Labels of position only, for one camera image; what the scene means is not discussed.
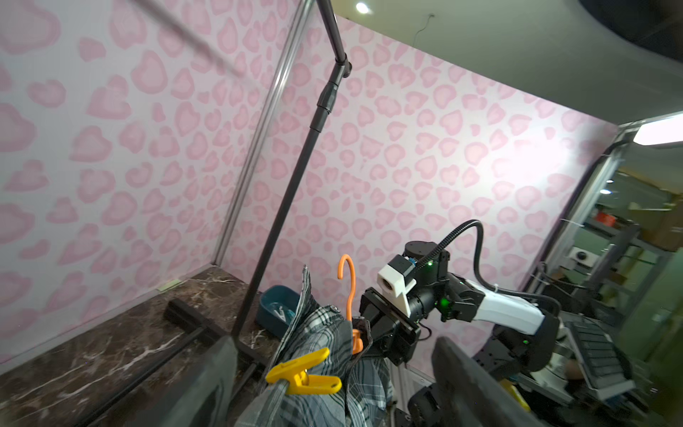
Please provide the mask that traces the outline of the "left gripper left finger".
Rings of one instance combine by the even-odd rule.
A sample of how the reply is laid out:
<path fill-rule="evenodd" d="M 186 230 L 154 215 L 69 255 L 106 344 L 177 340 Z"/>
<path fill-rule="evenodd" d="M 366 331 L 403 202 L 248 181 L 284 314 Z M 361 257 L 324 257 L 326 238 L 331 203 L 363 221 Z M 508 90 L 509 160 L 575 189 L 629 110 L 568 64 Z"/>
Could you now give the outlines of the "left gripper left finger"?
<path fill-rule="evenodd" d="M 129 426 L 225 426 L 238 367 L 238 350 L 225 336 L 186 375 Z"/>

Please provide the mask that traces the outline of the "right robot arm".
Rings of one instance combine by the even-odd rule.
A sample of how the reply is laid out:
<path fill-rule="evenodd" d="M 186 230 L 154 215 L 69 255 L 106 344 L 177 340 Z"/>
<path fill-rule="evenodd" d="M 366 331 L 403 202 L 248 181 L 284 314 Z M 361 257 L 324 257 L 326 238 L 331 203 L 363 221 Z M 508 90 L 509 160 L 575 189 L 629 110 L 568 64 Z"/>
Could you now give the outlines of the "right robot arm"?
<path fill-rule="evenodd" d="M 494 334 L 470 359 L 456 344 L 437 340 L 432 365 L 436 382 L 421 388 L 397 410 L 395 426 L 538 426 L 540 421 L 500 382 L 543 369 L 560 328 L 560 304 L 545 295 L 487 283 L 480 272 L 484 228 L 469 220 L 441 242 L 410 241 L 377 274 L 376 288 L 362 295 L 369 354 L 396 366 L 412 359 L 422 320 L 432 311 L 443 322 L 483 321 Z"/>

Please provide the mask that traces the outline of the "orange plastic hanger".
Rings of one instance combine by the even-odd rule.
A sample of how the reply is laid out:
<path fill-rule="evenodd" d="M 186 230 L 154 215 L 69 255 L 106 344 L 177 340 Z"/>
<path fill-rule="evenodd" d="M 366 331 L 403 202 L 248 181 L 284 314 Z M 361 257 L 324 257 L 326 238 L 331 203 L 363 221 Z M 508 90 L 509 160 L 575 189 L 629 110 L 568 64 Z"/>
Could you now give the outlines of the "orange plastic hanger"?
<path fill-rule="evenodd" d="M 348 322 L 352 322 L 353 316 L 352 316 L 352 306 L 353 306 L 353 301 L 356 295 L 357 291 L 357 274 L 356 274 L 356 269 L 354 262 L 352 261 L 352 258 L 348 254 L 344 254 L 341 256 L 340 261 L 338 263 L 337 267 L 337 277 L 339 280 L 344 279 L 344 272 L 345 269 L 348 269 L 350 272 L 350 293 L 346 301 L 346 318 Z M 352 329 L 352 350 L 351 354 L 353 356 L 358 355 L 362 352 L 364 349 L 364 343 L 361 338 L 361 332 L 357 328 Z"/>

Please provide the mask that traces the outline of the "yellow clothespin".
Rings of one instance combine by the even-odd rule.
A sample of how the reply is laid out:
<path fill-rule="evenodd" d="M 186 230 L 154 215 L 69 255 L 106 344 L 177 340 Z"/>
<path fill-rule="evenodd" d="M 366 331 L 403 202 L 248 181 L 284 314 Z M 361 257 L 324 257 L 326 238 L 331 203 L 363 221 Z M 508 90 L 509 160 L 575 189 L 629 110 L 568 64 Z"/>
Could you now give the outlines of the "yellow clothespin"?
<path fill-rule="evenodd" d="M 277 384 L 280 381 L 287 382 L 286 393 L 288 395 L 336 394 L 343 387 L 339 377 L 309 373 L 311 368 L 326 361 L 330 353 L 329 348 L 323 348 L 297 359 L 280 363 L 266 375 L 266 382 L 268 384 Z"/>

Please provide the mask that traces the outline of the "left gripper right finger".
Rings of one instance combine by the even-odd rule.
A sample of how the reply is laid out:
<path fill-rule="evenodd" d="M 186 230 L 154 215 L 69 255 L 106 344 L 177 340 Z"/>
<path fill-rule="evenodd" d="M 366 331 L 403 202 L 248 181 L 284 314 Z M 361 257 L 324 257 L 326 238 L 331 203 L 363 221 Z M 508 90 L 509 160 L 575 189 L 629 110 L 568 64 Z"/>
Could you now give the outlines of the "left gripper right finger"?
<path fill-rule="evenodd" d="M 431 362 L 440 400 L 440 426 L 542 424 L 452 340 L 437 339 Z"/>

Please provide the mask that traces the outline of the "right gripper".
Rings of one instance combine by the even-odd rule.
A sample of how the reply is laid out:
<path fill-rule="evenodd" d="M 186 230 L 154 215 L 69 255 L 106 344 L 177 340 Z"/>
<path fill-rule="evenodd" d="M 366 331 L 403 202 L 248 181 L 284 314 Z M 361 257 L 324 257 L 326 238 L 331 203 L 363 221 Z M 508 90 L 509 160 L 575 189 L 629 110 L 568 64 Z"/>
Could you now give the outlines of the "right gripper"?
<path fill-rule="evenodd" d="M 362 295 L 360 316 L 369 322 L 372 339 L 366 357 L 388 359 L 395 366 L 412 359 L 421 336 L 419 322 L 427 317 L 425 291 L 411 292 L 407 302 L 410 315 L 405 315 L 374 288 L 368 288 Z"/>

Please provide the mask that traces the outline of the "black white plaid shirt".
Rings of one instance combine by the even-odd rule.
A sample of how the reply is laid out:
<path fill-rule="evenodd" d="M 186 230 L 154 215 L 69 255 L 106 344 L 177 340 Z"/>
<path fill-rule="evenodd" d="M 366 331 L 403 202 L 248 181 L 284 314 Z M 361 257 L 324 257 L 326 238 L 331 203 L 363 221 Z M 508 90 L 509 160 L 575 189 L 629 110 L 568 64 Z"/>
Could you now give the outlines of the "black white plaid shirt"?
<path fill-rule="evenodd" d="M 319 304 L 312 293 L 311 274 L 302 271 L 302 293 L 293 323 L 269 368 L 329 350 L 329 356 L 308 369 L 310 375 L 330 376 L 341 383 L 331 394 L 295 395 L 288 382 L 263 384 L 261 393 L 236 421 L 237 426 L 387 426 L 394 403 L 388 363 L 361 352 L 352 353 L 352 329 L 366 330 L 362 318 L 346 320 L 339 309 Z"/>

